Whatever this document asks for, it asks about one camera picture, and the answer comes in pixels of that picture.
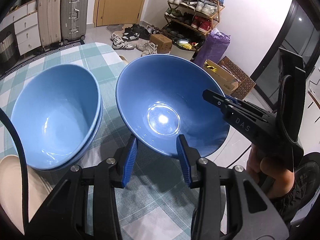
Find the right hand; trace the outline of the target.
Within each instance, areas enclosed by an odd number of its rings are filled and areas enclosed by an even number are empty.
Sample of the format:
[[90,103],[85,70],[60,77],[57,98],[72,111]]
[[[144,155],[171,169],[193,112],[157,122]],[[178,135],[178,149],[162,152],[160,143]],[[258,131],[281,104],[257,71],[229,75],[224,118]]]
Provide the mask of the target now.
[[295,174],[288,169],[275,165],[270,158],[259,159],[257,152],[257,146],[252,144],[246,164],[246,171],[249,175],[256,183],[259,183],[259,172],[263,172],[274,179],[272,187],[266,193],[270,199],[282,197],[289,193],[295,183]]

